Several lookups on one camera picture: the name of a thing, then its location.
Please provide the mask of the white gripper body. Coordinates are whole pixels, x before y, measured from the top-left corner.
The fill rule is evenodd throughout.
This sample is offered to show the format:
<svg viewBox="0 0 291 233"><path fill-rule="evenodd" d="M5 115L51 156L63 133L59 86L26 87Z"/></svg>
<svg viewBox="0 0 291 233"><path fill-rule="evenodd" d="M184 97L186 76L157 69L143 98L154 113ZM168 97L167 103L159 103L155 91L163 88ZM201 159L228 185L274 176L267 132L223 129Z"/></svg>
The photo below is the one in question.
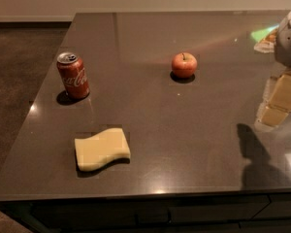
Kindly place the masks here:
<svg viewBox="0 0 291 233"><path fill-rule="evenodd" d="M281 21L275 38L275 60L291 67L291 11Z"/></svg>

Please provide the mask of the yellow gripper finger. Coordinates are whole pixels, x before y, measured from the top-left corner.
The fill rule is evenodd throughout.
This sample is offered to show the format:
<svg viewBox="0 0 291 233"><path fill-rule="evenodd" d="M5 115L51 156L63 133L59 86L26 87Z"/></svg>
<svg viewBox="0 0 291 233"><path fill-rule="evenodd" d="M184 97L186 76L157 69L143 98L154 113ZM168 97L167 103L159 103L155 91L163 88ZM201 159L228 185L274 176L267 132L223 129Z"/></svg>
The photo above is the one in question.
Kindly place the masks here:
<svg viewBox="0 0 291 233"><path fill-rule="evenodd" d="M279 77L270 77L258 109L258 122L268 127L282 124L291 113L291 69Z"/></svg>

